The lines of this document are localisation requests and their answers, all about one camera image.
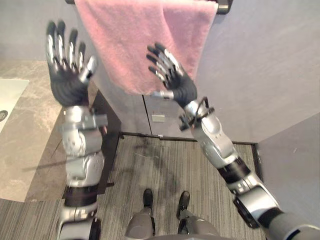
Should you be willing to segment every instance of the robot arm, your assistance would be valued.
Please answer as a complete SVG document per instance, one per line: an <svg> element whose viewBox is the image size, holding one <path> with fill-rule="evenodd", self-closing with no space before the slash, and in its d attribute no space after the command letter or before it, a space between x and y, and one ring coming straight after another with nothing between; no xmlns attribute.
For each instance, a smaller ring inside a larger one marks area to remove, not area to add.
<svg viewBox="0 0 320 240"><path fill-rule="evenodd" d="M147 58L157 67L150 66L149 70L167 89L152 95L173 99L184 109L180 129L191 129L203 153L225 180L247 225L261 227L270 240L320 239L319 228L280 209L262 181L239 157L207 98L197 101L197 89L175 57L160 43L148 46L148 50L152 55L147 54Z"/></svg>
<svg viewBox="0 0 320 240"><path fill-rule="evenodd" d="M104 167L101 153L102 135L99 127L106 126L106 115L95 115L89 109L88 84L97 68L95 57L84 64L85 44L79 45L76 58L77 30L70 34L67 54L64 43L65 23L47 27L46 56L51 90L65 108L65 123L61 126L62 143L66 152L65 201L57 223L57 240L97 240L100 220L95 217L98 184Z"/></svg>

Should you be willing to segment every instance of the robot forearm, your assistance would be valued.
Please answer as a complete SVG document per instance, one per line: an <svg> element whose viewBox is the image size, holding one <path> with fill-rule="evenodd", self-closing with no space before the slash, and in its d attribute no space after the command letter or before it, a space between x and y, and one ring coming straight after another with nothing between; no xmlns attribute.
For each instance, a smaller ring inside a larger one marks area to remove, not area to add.
<svg viewBox="0 0 320 240"><path fill-rule="evenodd" d="M270 240L300 239L302 232L320 237L317 227L280 210L262 181L239 157L206 98L201 102L191 101L184 111L182 121L187 123L205 156L225 180L234 195L233 203L249 227L262 227Z"/></svg>
<svg viewBox="0 0 320 240"><path fill-rule="evenodd" d="M67 180L57 239L74 238L75 233L89 239L92 229L100 227L95 214L98 184L105 160L101 153L102 135L98 127L108 124L107 116L94 115L87 106L68 107L64 116L61 133L67 154Z"/></svg>

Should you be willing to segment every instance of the drain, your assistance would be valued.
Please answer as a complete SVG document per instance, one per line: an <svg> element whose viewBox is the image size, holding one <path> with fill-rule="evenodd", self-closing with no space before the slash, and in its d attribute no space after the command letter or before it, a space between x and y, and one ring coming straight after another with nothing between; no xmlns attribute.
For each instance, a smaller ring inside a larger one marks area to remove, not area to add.
<svg viewBox="0 0 320 240"><path fill-rule="evenodd" d="M5 120L5 118L8 116L8 111L2 110L0 111L0 122Z"/></svg>

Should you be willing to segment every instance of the gray wall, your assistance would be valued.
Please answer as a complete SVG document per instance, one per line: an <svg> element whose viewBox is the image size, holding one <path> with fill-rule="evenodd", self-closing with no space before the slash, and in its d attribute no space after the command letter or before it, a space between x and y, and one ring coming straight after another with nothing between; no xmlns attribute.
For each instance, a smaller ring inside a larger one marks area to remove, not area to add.
<svg viewBox="0 0 320 240"><path fill-rule="evenodd" d="M87 44L86 56L97 55L74 5L65 0L1 0L0 59L44 61L48 21L58 19L66 23L67 39L70 29L77 28ZM141 95L128 95L110 82L101 61L93 80L121 120L122 131L151 133Z"/></svg>
<svg viewBox="0 0 320 240"><path fill-rule="evenodd" d="M320 112L319 13L317 0L235 0L215 17L196 85L233 141L260 142ZM188 136L177 105L146 105L170 123L151 123L152 133Z"/></svg>
<svg viewBox="0 0 320 240"><path fill-rule="evenodd" d="M320 113L258 144L268 189L285 211L320 226Z"/></svg>

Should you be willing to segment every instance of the gray carpet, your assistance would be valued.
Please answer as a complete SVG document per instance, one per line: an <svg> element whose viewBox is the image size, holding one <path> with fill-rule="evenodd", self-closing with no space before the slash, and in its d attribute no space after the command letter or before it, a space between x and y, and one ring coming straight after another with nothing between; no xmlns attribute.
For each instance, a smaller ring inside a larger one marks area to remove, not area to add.
<svg viewBox="0 0 320 240"><path fill-rule="evenodd" d="M251 147L235 147L253 170ZM157 235L177 232L178 199L183 190L188 190L190 211L211 222L221 236L236 240L265 239L259 229L252 230L242 221L229 190L196 142L125 136L119 140L109 180L115 181L115 186L98 197L102 240L123 239L130 217L142 207L145 188L153 190ZM0 199L0 239L55 239L62 204L62 200L19 203Z"/></svg>

